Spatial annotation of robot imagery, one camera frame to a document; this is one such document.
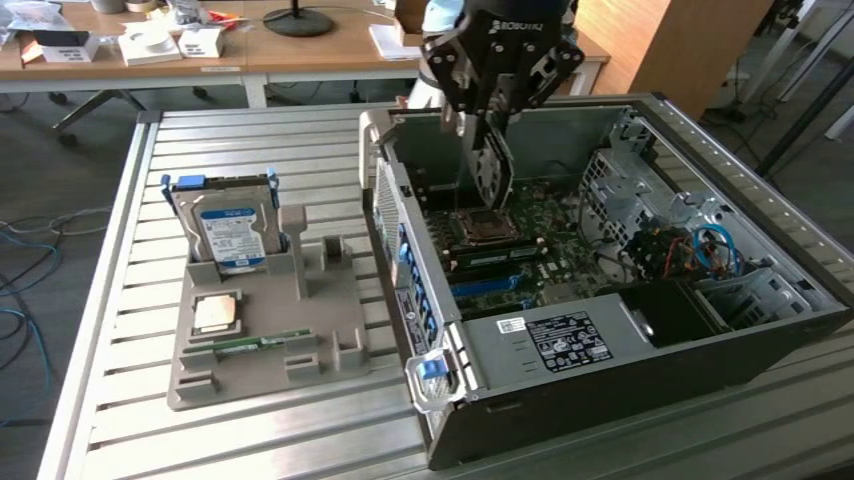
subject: blue pcie slot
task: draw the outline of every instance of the blue pcie slot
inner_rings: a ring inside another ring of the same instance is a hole
[[[451,286],[451,293],[455,297],[469,297],[495,292],[510,292],[517,289],[522,275],[511,275],[506,278],[497,278],[482,282],[463,283]]]

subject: black cable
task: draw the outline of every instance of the black cable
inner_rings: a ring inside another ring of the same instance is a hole
[[[5,221],[0,220],[4,223],[4,225],[0,227],[0,230],[3,230],[4,228],[8,228],[8,227],[24,222],[24,221],[34,220],[36,218],[48,218],[48,217],[42,217],[42,216],[24,217],[24,218],[19,219],[19,220],[15,220],[13,222],[5,222]],[[59,242],[63,239],[63,225],[64,225],[64,223],[66,222],[63,222],[63,223],[56,225],[56,227],[59,228],[59,232],[60,233],[59,233],[59,235],[56,235],[56,238],[54,239],[54,245],[52,245],[54,248],[59,248]],[[52,254],[54,253],[50,250],[47,252],[44,252],[44,255],[42,255],[42,257],[39,257],[39,260],[36,260],[17,275],[15,275],[11,280],[8,280],[8,281],[3,280],[3,285],[0,286],[0,290],[5,290],[5,289],[12,290],[12,285],[11,284],[13,282],[16,282],[24,275],[27,275],[30,272],[32,272],[34,269],[39,265],[42,265],[44,263],[44,261],[48,259],[48,257]]]
[[[315,87],[315,91],[311,94],[311,97],[308,97],[308,101],[315,99],[315,96],[318,95],[318,92],[320,91],[320,86],[323,85],[323,82],[318,82],[318,86]]]
[[[603,253],[594,252],[594,256],[597,258],[601,258],[602,260],[607,260],[609,262],[614,263],[615,265],[619,265],[621,267],[623,267],[623,270],[630,270],[633,273],[638,273],[639,272],[638,267],[635,267],[634,265],[630,265],[629,263],[623,262],[622,260],[615,259],[614,257],[609,257]]]
[[[24,99],[21,100],[21,103],[19,103],[17,105],[12,105],[12,107],[7,110],[0,110],[0,113],[12,113],[16,112],[19,108],[21,108],[25,104],[27,104],[27,100],[30,100],[30,94],[24,95]]]
[[[4,228],[8,228],[24,221],[30,221],[34,220],[36,218],[47,218],[47,217],[40,217],[40,216],[34,216],[34,217],[25,217],[21,218],[19,220],[15,220],[13,222],[3,222],[4,225],[3,227],[0,227],[0,230],[3,230]],[[63,225],[64,223],[60,223],[58,225],[59,228],[59,234],[56,235],[56,238],[54,240],[54,248],[58,248],[60,240],[63,239]],[[16,317],[19,319],[19,322],[23,325],[16,325],[13,332],[11,332],[9,334],[5,334],[3,337],[0,337],[0,340],[8,340],[12,338],[12,336],[15,335],[16,332],[20,331],[20,328],[24,328],[24,338],[21,339],[21,343],[19,344],[17,349],[15,350],[15,352],[12,353],[12,356],[3,362],[0,363],[0,371],[3,371],[9,365],[12,365],[12,363],[19,359],[19,357],[21,356],[24,350],[27,349],[27,346],[30,345],[30,340],[32,338],[32,332],[31,329],[27,328],[27,320],[30,320],[34,325],[36,326],[36,328],[40,329],[39,324],[36,322],[35,316],[32,314],[32,310],[30,310],[30,306],[27,305],[27,302],[24,301],[24,297],[21,296],[20,292],[17,291],[17,289],[15,288],[15,281],[17,279],[20,279],[24,275],[27,275],[43,262],[44,260],[47,260],[47,258],[51,256],[51,252],[48,251],[42,258],[39,258],[39,260],[36,260],[30,267],[27,267],[13,278],[8,278],[3,273],[0,273],[0,282],[3,282],[3,287],[0,287],[0,289],[8,289],[9,294],[12,296],[12,299],[15,300],[15,303],[17,304],[17,310],[25,315],[27,319],[21,319],[20,317]],[[54,362],[50,359],[47,350],[46,350],[46,357],[48,359],[48,366],[51,369],[51,374],[59,379],[60,375],[56,371],[56,368],[54,367]]]
[[[27,305],[27,302],[24,301],[24,298],[21,297],[21,294],[15,290],[15,282],[11,281],[9,278],[3,273],[0,273],[0,281],[5,285],[9,285],[9,287],[11,287],[9,288],[9,292],[12,292],[12,298],[15,299],[15,303],[17,303],[17,310],[24,314],[24,316],[27,317],[27,320],[32,322],[32,324],[36,326],[36,328],[39,330],[42,330],[42,327],[39,326],[39,323],[36,322],[36,318],[35,318],[35,316],[32,314],[32,310],[30,310],[30,305]],[[30,344],[30,339],[32,338],[31,337],[31,330],[30,330],[30,328],[25,328],[24,331],[25,331],[24,340],[21,341],[21,344],[19,345],[19,348],[15,351],[15,353],[12,354],[12,356],[3,362],[3,364],[0,364],[0,371],[4,370],[9,365],[12,365],[15,360],[17,360],[17,358],[21,356],[21,353],[24,352],[24,349],[27,348],[27,345]],[[48,366],[50,366],[50,369],[51,369],[51,374],[54,375],[54,377],[56,379],[62,379],[62,376],[59,375],[59,372],[56,371],[56,368],[54,367],[54,362],[51,361],[51,357],[48,355],[47,349],[46,349],[46,352],[44,352],[44,356],[47,358]]]
[[[0,273],[0,280],[7,285],[13,285],[13,283],[11,281],[8,281],[8,278],[1,273]],[[17,301],[17,298],[20,297],[20,294],[17,292],[15,292],[12,294],[12,296],[15,297],[15,299]],[[19,302],[19,310],[27,316],[27,318],[24,319],[24,318],[17,317],[17,316],[15,317],[17,319],[17,321],[19,321],[19,325],[15,327],[15,330],[12,332],[12,333],[19,332],[20,328],[23,326],[24,327],[24,338],[21,339],[21,343],[17,345],[17,349],[12,353],[12,356],[9,356],[9,358],[7,358],[3,363],[0,363],[0,371],[5,370],[8,368],[8,366],[12,365],[15,360],[17,360],[19,357],[21,356],[21,354],[24,353],[24,350],[27,349],[27,345],[30,345],[31,331],[30,331],[30,328],[27,327],[27,320],[32,320],[32,316],[30,315],[30,310],[25,309],[25,307],[27,307],[27,305],[21,304]],[[9,338],[12,338],[12,335],[4,336],[3,340],[8,340]]]
[[[834,20],[830,23],[830,25],[825,29],[825,32],[822,33],[819,38],[823,37],[827,34],[830,29],[833,28],[833,25],[837,23],[837,21],[839,21],[839,19],[842,18],[842,15],[845,15],[845,12],[851,8],[851,6],[854,6],[854,0],[851,0],[851,2],[849,3],[849,6],[842,10],[842,13],[837,17],[837,20]],[[803,44],[801,46],[801,49],[806,48],[813,43],[815,43],[815,41],[809,41],[806,44]],[[765,90],[762,90],[762,93],[759,94],[759,101],[758,101],[758,105],[757,105],[758,110],[751,115],[755,115],[757,113],[761,113],[762,114],[762,118],[757,122],[757,125],[755,125],[754,129],[750,131],[750,133],[747,135],[742,135],[741,132],[739,132],[738,136],[739,136],[739,139],[742,140],[742,143],[737,147],[733,148],[733,153],[738,153],[742,148],[747,147],[747,150],[750,151],[750,154],[754,157],[757,156],[755,155],[755,151],[753,150],[753,146],[750,145],[750,141],[753,140],[753,137],[757,135],[757,133],[762,129],[762,125],[765,124],[765,122],[767,120],[777,120],[777,118],[779,117],[779,114],[777,113],[777,106],[782,103],[778,99],[774,99],[774,103],[769,104],[769,103],[766,103],[766,98],[765,97],[771,92],[774,87],[779,84],[779,82],[783,81],[783,79],[786,78],[786,74],[789,73],[791,68],[798,63],[798,54],[801,52],[801,49],[795,52],[794,60],[791,62],[789,62],[789,65],[786,65],[786,68],[783,69],[782,73],[778,75],[778,77],[774,80],[774,82],[771,82],[771,84],[765,88]],[[739,60],[741,60],[741,57],[735,60],[735,77],[737,77],[737,80],[735,80],[737,81],[737,83],[735,83],[735,100],[737,100],[737,103],[741,103],[741,101],[739,101],[739,89],[738,89],[738,71],[739,71],[739,68],[741,68]],[[803,75],[806,75],[806,71],[801,73],[801,75],[798,77],[798,80],[801,79],[801,77],[803,77]]]

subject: power supply label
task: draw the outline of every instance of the power supply label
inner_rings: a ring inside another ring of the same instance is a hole
[[[587,312],[529,321],[527,327],[546,368],[553,372],[614,358]]]

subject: white cable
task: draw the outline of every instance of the white cable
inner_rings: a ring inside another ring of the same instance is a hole
[[[64,225],[66,223],[68,223],[71,220],[74,220],[75,218],[79,217],[84,217],[87,215],[95,215],[98,213],[110,213],[112,211],[111,207],[99,207],[99,208],[86,208],[83,210],[80,210],[79,212],[75,212],[70,215],[63,215],[60,217],[56,217],[54,220],[51,220],[51,223],[48,224],[48,228],[51,229],[51,232],[54,232],[55,234],[62,234],[64,236],[70,236],[70,237],[75,237],[78,235],[88,235],[91,233],[96,233],[96,232],[102,232],[104,230],[107,230],[107,225],[103,225],[98,228],[90,228],[87,230],[76,230],[76,231],[66,231],[66,230],[58,230],[56,227],[59,227],[60,225]]]
[[[358,7],[343,7],[343,6],[338,6],[338,5],[318,5],[318,6],[311,6],[311,7],[302,7],[306,8],[306,10],[320,10],[323,8],[338,8],[340,10],[355,10],[358,12],[362,13],[367,13],[370,15],[376,15],[378,17],[383,17],[388,20],[394,20],[395,17],[392,17],[391,15],[386,15],[384,13],[379,13],[379,12],[374,12],[371,10],[367,10],[364,8],[358,8]]]
[[[0,220],[0,224],[3,225],[3,227],[8,228],[9,231],[12,233],[16,233],[19,235],[23,234],[28,234],[28,233],[40,233],[40,232],[52,232],[55,234],[63,234],[66,236],[70,237],[75,237],[78,235],[88,235],[91,233],[96,233],[100,232],[103,230],[107,230],[107,225],[98,227],[98,228],[90,228],[87,230],[76,230],[76,231],[60,231],[58,230],[58,227],[60,227],[62,225],[64,225],[66,223],[68,223],[70,221],[72,221],[75,218],[79,217],[84,217],[87,215],[94,215],[98,213],[110,213],[110,211],[112,210],[111,207],[99,207],[99,208],[84,208],[83,210],[79,210],[74,213],[66,214],[66,215],[60,215],[56,218],[52,218],[48,221],[48,224],[43,227],[39,228],[30,228],[30,229],[20,229],[20,228],[15,228],[15,226],[11,223],[7,223],[4,221]]]

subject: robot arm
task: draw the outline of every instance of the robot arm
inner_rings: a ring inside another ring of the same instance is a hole
[[[513,181],[505,133],[513,115],[537,108],[585,60],[573,38],[578,0],[466,0],[451,32],[423,48],[444,93],[443,124],[463,137],[481,197],[501,208]]]

